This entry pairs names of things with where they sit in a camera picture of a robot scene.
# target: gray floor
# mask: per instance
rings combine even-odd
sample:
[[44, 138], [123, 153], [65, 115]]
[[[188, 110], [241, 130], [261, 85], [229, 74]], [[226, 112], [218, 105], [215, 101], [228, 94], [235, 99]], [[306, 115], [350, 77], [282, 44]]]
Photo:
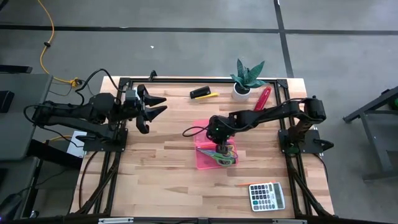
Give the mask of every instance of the gray floor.
[[[49, 25], [36, 1], [21, 2], [10, 1], [0, 12], [0, 23]], [[272, 0], [43, 2], [58, 26], [278, 28]], [[286, 29], [398, 30], [394, 0], [279, 2]], [[0, 30], [0, 63], [29, 65], [33, 73], [42, 73], [39, 55], [49, 35]], [[318, 128], [324, 139], [335, 143], [325, 162], [335, 213], [344, 218], [398, 222], [398, 181], [362, 181], [363, 174], [378, 170], [374, 153], [362, 124], [341, 119], [398, 84], [397, 42], [397, 35], [287, 35], [294, 76], [304, 78], [308, 95], [317, 95], [326, 108], [328, 119]], [[159, 75], [228, 76], [236, 73], [238, 57], [248, 67], [265, 60], [262, 77], [287, 76], [279, 34], [59, 31], [45, 64], [62, 78], [84, 79], [101, 67], [113, 75], [149, 75], [155, 69]], [[90, 82], [94, 92], [101, 80], [98, 76]], [[79, 97], [49, 94], [49, 99], [77, 103]], [[39, 140], [52, 136], [36, 132]]]

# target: red marker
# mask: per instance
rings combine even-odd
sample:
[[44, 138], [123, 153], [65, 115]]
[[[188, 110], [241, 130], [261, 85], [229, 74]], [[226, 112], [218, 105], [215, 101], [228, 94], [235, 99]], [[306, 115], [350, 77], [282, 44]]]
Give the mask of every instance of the red marker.
[[266, 104], [268, 97], [271, 94], [271, 90], [272, 88], [267, 86], [267, 88], [261, 93], [259, 101], [257, 101], [257, 104], [254, 107], [254, 111], [260, 111], [264, 108], [264, 105]]

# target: calculator display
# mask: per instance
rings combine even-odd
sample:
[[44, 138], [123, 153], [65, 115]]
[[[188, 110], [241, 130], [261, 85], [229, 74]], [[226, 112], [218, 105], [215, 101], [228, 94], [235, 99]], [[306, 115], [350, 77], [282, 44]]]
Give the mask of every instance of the calculator display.
[[278, 184], [274, 184], [274, 191], [275, 191], [276, 202], [278, 204], [278, 208], [283, 208], [284, 204], [282, 203], [282, 199], [280, 197], [279, 185]]

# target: wooden tabletop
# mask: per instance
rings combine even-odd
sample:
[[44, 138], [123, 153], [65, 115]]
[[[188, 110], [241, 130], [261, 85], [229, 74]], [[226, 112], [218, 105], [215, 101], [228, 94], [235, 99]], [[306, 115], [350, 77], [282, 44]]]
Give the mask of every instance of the wooden tabletop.
[[[119, 78], [113, 77], [116, 83]], [[303, 79], [287, 80], [291, 98], [307, 96]], [[191, 100], [189, 92], [205, 85], [220, 95]], [[191, 127], [194, 120], [209, 119], [215, 114], [227, 116], [231, 111], [252, 110], [265, 86], [253, 89], [250, 99], [242, 103], [231, 98], [233, 85], [230, 83], [145, 83], [145, 86], [151, 95], [166, 97], [167, 101], [162, 105], [167, 105], [168, 108], [149, 123], [149, 134], [141, 134], [136, 129], [134, 120], [127, 123], [129, 135], [119, 166], [112, 216], [294, 217], [285, 157], [280, 152], [277, 140], [277, 131], [280, 129], [278, 121], [262, 123], [255, 129], [236, 134], [239, 164], [228, 168], [198, 170], [193, 138], [182, 136], [182, 132]], [[108, 77], [104, 77], [101, 92], [110, 92], [116, 96], [116, 90]], [[274, 91], [266, 103], [266, 107], [271, 106], [276, 106]], [[80, 175], [90, 155], [91, 153], [85, 156]], [[83, 203], [98, 185], [103, 157], [104, 153], [97, 153], [88, 166], [82, 187]], [[308, 188], [323, 207], [333, 213], [322, 163], [311, 154], [303, 154], [302, 157]], [[281, 183], [285, 209], [252, 212], [248, 187], [237, 185], [270, 181]], [[300, 208], [304, 212], [302, 193], [297, 184], [296, 186]], [[79, 185], [71, 211], [78, 209], [78, 187]], [[107, 192], [108, 188], [104, 191], [102, 207]]]

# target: scissors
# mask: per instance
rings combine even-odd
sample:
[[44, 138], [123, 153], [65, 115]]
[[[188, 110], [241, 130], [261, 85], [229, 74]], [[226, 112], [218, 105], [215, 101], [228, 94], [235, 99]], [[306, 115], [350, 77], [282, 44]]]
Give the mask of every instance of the scissors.
[[197, 150], [199, 150], [200, 152], [215, 159], [218, 165], [224, 167], [231, 166], [236, 163], [238, 155], [232, 149], [233, 146], [228, 146], [228, 153], [226, 155], [223, 155], [214, 150], [197, 148]]

